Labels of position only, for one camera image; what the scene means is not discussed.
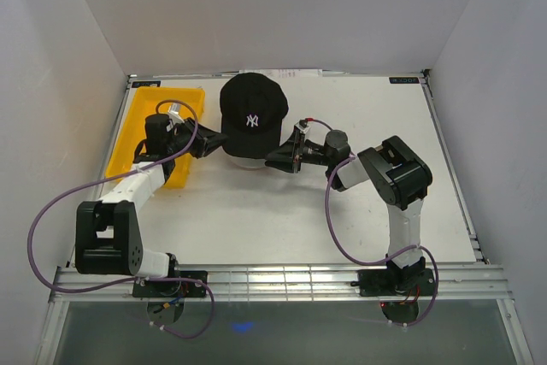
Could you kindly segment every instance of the cap brim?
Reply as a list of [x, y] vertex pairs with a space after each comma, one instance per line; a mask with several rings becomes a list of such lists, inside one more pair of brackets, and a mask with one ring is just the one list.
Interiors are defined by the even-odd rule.
[[222, 145], [224, 151], [235, 157], [266, 158], [266, 154], [279, 147], [281, 140], [281, 123], [274, 125], [269, 130], [259, 134], [248, 134], [239, 131], [222, 117], [221, 131], [228, 136], [228, 140]]

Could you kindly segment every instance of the blue light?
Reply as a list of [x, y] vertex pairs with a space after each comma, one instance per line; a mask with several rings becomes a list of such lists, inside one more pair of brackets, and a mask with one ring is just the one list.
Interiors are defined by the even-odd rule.
[[255, 325], [254, 322], [243, 322], [243, 323], [236, 323], [234, 322], [232, 324], [232, 329], [236, 333], [246, 333], [250, 331], [250, 329]]

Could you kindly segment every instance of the orange object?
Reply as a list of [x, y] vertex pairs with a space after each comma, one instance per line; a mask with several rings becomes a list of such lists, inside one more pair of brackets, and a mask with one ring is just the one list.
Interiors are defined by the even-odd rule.
[[[205, 91], [201, 89], [177, 89], [173, 87], [139, 87], [131, 101], [131, 107], [127, 112], [123, 127], [118, 135], [114, 151], [110, 157], [106, 169], [106, 177], [126, 173], [133, 163], [133, 154], [137, 144], [146, 136], [144, 133], [144, 119], [156, 112], [156, 105], [161, 100], [175, 99], [190, 104], [196, 111], [197, 118], [201, 120], [203, 113], [203, 101]], [[170, 104], [165, 103], [160, 107], [160, 112], [168, 111]], [[180, 117], [183, 119], [192, 117], [189, 109], [180, 107]], [[175, 168], [168, 182], [164, 185], [167, 188], [183, 188], [190, 170], [191, 156], [185, 154], [175, 160]]]

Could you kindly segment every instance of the white table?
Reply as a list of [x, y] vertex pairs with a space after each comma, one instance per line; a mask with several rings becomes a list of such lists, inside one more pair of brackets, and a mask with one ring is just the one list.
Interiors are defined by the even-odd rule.
[[[202, 123], [220, 131], [219, 92], [228, 78], [162, 79], [162, 86], [202, 87]], [[354, 152], [399, 135], [430, 167], [433, 184], [421, 215], [421, 243], [438, 262], [474, 262], [475, 255], [421, 85], [386, 77], [275, 79], [289, 101], [282, 141], [304, 117], [347, 132]], [[126, 110], [136, 89], [131, 89]], [[310, 138], [322, 143], [326, 129]], [[325, 169], [300, 174], [238, 168], [223, 150], [193, 160], [186, 188], [161, 189], [139, 213], [147, 248], [174, 253], [183, 264], [334, 264], [347, 262], [326, 227]], [[388, 218], [370, 182], [331, 196], [331, 212], [346, 250], [369, 261], [385, 256]]]

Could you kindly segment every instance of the black label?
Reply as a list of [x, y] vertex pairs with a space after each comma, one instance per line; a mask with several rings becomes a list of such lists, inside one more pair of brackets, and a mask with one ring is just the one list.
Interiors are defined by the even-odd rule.
[[393, 85], [415, 85], [419, 84], [420, 80], [417, 77], [390, 77], [390, 83]]
[[142, 86], [148, 86], [148, 87], [159, 87], [161, 84], [160, 80], [153, 80], [153, 81], [133, 81], [131, 83], [132, 89], [137, 89], [138, 87]]

